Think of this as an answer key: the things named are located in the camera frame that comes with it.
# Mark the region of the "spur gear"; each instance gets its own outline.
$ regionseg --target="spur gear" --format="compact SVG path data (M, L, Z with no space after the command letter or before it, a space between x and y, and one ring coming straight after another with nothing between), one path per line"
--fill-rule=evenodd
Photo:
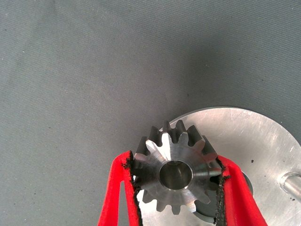
M208 204L208 190L217 184L210 177L221 174L217 154L194 126L187 130L181 120L174 129L166 121L162 131L152 127L134 156L132 173L144 190L143 202L157 200L157 211L171 205L173 214L186 205L196 212L198 202Z

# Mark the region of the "aluminum plate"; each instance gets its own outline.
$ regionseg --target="aluminum plate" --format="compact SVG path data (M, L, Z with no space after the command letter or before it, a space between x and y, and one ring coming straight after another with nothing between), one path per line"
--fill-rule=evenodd
M232 159L249 177L253 195L268 225L301 225L301 203L292 201L279 185L287 172L301 173L301 147L280 124L261 114L230 107L207 108L190 112L178 120L185 127L195 125L205 135L219 155ZM138 194L144 226L187 225L212 226L181 207L177 216L167 206L156 211L156 201L142 202Z

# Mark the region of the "gray cloth background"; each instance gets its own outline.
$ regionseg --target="gray cloth background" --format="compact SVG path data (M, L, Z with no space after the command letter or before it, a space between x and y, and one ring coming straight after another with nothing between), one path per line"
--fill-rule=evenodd
M199 108L301 141L300 72L300 1L2 0L0 225L96 225L113 158Z

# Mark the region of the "metal disc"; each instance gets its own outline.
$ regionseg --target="metal disc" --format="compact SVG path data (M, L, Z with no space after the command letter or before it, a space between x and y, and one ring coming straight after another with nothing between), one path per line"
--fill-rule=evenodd
M229 107L194 111L171 121L182 120L185 127L195 125L219 155L233 160L249 178L254 199L268 225L301 225L301 203L280 187L288 172L301 173L301 147L281 125L261 114ZM142 199L143 191L138 194ZM143 225L212 226L191 214L184 206L179 215L170 206L156 211L156 201L139 203Z

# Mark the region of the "machined metal part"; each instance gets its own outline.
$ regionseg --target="machined metal part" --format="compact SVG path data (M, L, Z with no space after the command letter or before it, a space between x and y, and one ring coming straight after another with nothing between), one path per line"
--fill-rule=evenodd
M297 172L288 172L280 180L281 188L301 202L301 175Z
M297 199L293 201L294 196L280 186L288 172L301 174L301 147L285 128L264 115L232 107L185 114L170 122L172 128L178 120L187 128L195 125L219 155L240 166L252 184L254 199L268 225L301 225L301 203ZM142 202L143 192L137 199L144 226L213 226L186 208L179 215L173 215L170 206L157 212L155 200Z
M179 120L174 129L168 122L162 131L153 127L134 156L133 174L144 190L143 202L156 199L159 212L167 205L175 215L182 205L196 212L196 202L208 204L208 190L217 188L210 181L222 172L216 158L217 153L194 126L186 130Z

